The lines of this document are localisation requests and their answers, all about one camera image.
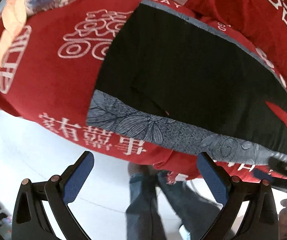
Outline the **cream yellow cloth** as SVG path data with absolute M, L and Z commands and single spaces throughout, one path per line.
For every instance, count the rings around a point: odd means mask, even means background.
M 1 18 L 4 30 L 0 38 L 0 68 L 4 54 L 11 47 L 12 42 L 20 34 L 26 24 L 27 13 L 25 0 L 6 0 Z

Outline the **red bedspread with white characters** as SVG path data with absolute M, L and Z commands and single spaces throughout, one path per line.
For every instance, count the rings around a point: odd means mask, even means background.
M 0 68 L 0 109 L 31 120 L 87 149 L 137 164 L 196 178 L 197 155 L 126 137 L 87 125 L 96 80 L 114 38 L 143 1 L 163 5 L 194 18 L 254 53 L 287 91 L 287 80 L 263 50 L 240 32 L 171 0 L 75 0 L 30 17 Z M 287 125 L 280 109 L 276 114 Z M 253 181 L 251 170 L 268 171 L 268 163 L 215 160 L 233 175 Z

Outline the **person's right jeans leg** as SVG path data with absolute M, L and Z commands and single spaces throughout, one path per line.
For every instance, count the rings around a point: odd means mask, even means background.
M 169 184 L 166 171 L 158 173 L 158 183 L 191 239 L 200 239 L 219 215 L 220 207 L 194 192 L 184 181 Z

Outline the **black pants with grey waistband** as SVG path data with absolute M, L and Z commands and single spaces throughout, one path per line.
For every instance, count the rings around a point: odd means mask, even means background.
M 287 91 L 220 31 L 143 1 L 102 63 L 86 123 L 182 153 L 287 162 Z

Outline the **person's left jeans leg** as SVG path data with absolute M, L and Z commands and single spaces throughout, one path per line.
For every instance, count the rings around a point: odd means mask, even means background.
M 162 240 L 165 230 L 158 213 L 157 174 L 152 166 L 128 163 L 130 205 L 126 209 L 127 239 Z

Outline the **person's jeans leg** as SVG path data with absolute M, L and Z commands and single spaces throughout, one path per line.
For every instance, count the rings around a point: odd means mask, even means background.
M 200 239 L 219 215 L 220 207 L 194 192 L 184 181 L 169 184 L 166 171 L 158 173 L 158 183 L 191 239 Z
M 126 209 L 127 239 L 162 240 L 165 230 L 158 213 L 157 174 L 152 166 L 128 163 L 130 205 Z

